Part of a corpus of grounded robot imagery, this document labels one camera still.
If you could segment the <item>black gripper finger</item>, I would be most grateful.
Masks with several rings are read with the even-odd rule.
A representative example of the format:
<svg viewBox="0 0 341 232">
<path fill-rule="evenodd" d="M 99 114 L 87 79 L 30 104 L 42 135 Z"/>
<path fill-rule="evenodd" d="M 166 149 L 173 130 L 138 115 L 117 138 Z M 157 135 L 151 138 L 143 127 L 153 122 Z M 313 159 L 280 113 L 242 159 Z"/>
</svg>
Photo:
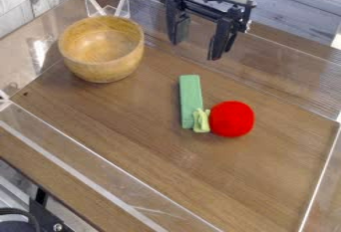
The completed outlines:
<svg viewBox="0 0 341 232">
<path fill-rule="evenodd" d="M 170 42 L 178 45 L 186 40 L 189 35 L 189 24 L 190 17 L 185 11 L 178 10 L 178 8 L 168 8 L 168 27 L 169 27 L 169 37 Z"/>
<path fill-rule="evenodd" d="M 210 39 L 208 58 L 218 60 L 222 55 L 230 51 L 237 37 L 234 21 L 229 18 L 221 18 L 217 21 L 216 33 Z"/>
</svg>

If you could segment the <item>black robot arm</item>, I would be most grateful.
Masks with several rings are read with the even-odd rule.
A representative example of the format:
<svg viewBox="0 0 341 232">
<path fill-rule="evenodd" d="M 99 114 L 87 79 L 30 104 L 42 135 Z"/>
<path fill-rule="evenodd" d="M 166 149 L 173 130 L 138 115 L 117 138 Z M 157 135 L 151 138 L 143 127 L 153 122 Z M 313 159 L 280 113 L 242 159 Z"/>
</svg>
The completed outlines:
<svg viewBox="0 0 341 232">
<path fill-rule="evenodd" d="M 190 14 L 216 23 L 208 58 L 218 60 L 228 53 L 237 35 L 246 33 L 252 23 L 254 0 L 166 0 L 166 20 L 170 42 L 178 45 L 188 37 Z"/>
</svg>

